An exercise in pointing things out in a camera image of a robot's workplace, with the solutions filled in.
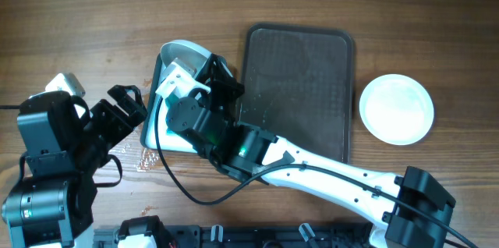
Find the white plate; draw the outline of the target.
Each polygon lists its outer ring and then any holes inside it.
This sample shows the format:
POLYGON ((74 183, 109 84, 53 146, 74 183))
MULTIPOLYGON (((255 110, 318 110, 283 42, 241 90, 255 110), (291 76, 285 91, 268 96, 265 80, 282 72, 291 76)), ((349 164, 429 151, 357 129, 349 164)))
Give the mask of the white plate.
POLYGON ((401 74, 379 76, 359 99, 359 116, 377 139, 405 146, 424 138, 434 124, 434 103, 416 80, 401 74))
POLYGON ((160 56, 165 66, 175 62, 193 78, 197 78, 210 58, 211 52, 192 41, 174 40, 161 47, 160 56))

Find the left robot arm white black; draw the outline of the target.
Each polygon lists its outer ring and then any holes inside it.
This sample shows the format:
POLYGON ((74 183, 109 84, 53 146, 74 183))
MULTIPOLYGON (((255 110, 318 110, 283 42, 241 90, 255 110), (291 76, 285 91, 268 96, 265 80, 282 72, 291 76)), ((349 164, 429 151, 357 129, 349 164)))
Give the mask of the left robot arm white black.
POLYGON ((114 85, 92 108, 72 73, 58 74, 44 92, 19 105, 17 126, 26 151, 20 176, 2 204, 14 247, 91 247, 92 204, 100 188, 94 173, 110 161, 111 149, 147 117, 140 89, 114 85))

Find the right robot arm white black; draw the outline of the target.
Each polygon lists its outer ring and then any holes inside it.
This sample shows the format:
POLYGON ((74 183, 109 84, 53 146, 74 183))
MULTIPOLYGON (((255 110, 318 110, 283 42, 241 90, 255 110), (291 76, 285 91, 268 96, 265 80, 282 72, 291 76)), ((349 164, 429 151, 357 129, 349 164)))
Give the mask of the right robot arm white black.
POLYGON ((237 121, 228 105, 243 91, 218 55, 164 64, 156 94, 154 139, 172 132, 241 185, 259 181, 301 190, 372 224, 375 247, 441 247, 455 199, 428 172, 372 172, 313 154, 282 136, 237 121))

